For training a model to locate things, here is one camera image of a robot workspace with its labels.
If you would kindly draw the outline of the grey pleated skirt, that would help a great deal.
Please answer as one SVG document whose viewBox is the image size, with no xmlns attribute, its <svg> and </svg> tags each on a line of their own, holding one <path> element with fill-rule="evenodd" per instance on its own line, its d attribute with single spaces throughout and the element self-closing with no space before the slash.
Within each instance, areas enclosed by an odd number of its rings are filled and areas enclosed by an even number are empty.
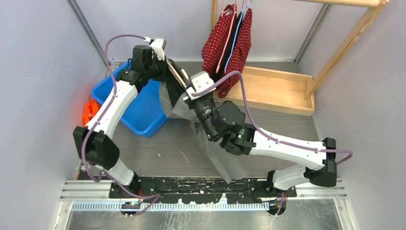
<svg viewBox="0 0 406 230">
<path fill-rule="evenodd" d="M 188 96 L 184 87 L 179 84 L 178 79 L 173 76 L 170 70 L 168 70 L 168 74 L 168 79 L 161 82 L 159 87 L 160 104 L 165 116 L 174 119 L 186 119 L 190 122 L 200 151 L 227 183 L 245 177 L 247 172 L 238 156 L 231 155 L 220 148 L 218 141 L 209 140 L 195 111 L 190 109 L 183 100 L 183 97 Z"/>
</svg>

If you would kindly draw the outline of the light blue hanger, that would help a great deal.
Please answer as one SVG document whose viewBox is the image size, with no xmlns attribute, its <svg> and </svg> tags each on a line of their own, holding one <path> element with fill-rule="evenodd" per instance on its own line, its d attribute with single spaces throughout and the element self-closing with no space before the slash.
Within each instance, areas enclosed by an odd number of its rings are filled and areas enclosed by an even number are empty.
<svg viewBox="0 0 406 230">
<path fill-rule="evenodd" d="M 227 58 L 225 66 L 224 66 L 224 73 L 226 72 L 226 69 L 228 67 L 228 64 L 230 62 L 230 59 L 232 57 L 232 54 L 233 54 L 235 46 L 236 46 L 238 34 L 239 34 L 240 28 L 242 26 L 242 22 L 243 22 L 244 17 L 245 17 L 244 16 L 244 11 L 247 11 L 251 7 L 251 5 L 252 5 L 251 0 L 244 0 L 242 5 L 241 5 L 241 12 L 240 12 L 240 14 L 238 16 L 238 21 L 237 21 L 237 24 L 235 26 L 235 32 L 234 32 L 234 37 L 233 37 L 232 44 L 231 44 L 231 50 L 230 50 L 229 56 Z"/>
</svg>

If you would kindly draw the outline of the wooden hanger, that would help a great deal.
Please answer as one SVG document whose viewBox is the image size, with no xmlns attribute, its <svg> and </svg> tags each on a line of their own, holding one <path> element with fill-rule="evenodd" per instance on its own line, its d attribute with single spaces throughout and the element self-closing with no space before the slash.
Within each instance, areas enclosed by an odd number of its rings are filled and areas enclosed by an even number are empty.
<svg viewBox="0 0 406 230">
<path fill-rule="evenodd" d="M 191 80 L 189 79 L 186 71 L 181 66 L 176 64 L 172 59 L 167 59 L 167 65 L 176 81 L 184 90 L 187 90 L 191 86 Z"/>
</svg>

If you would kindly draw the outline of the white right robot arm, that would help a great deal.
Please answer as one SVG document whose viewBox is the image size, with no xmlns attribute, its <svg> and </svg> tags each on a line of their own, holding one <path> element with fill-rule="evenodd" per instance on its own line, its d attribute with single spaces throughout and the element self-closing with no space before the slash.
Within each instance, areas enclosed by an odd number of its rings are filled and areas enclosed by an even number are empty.
<svg viewBox="0 0 406 230">
<path fill-rule="evenodd" d="M 331 149 L 323 142 L 303 141 L 266 132 L 246 123 L 246 114 L 232 101 L 216 106 L 213 96 L 184 97 L 185 103 L 200 121 L 209 141 L 217 142 L 224 151 L 233 155 L 262 155 L 294 162 L 283 170 L 268 172 L 266 191 L 277 197 L 289 188 L 310 182 L 321 187 L 334 187 L 337 183 L 337 164 Z"/>
</svg>

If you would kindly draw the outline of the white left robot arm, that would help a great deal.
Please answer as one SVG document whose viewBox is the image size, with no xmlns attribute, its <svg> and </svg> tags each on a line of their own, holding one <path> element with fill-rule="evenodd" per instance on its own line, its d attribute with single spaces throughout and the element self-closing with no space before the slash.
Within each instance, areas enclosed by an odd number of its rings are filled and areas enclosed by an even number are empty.
<svg viewBox="0 0 406 230">
<path fill-rule="evenodd" d="M 94 118 L 73 131 L 80 159 L 105 171 L 121 184 L 128 198 L 138 195 L 135 172 L 120 159 L 112 138 L 119 121 L 136 134 L 151 137 L 167 121 L 159 99 L 159 81 L 167 75 L 164 45 L 136 45 L 127 68 L 113 74 L 113 88 Z"/>
</svg>

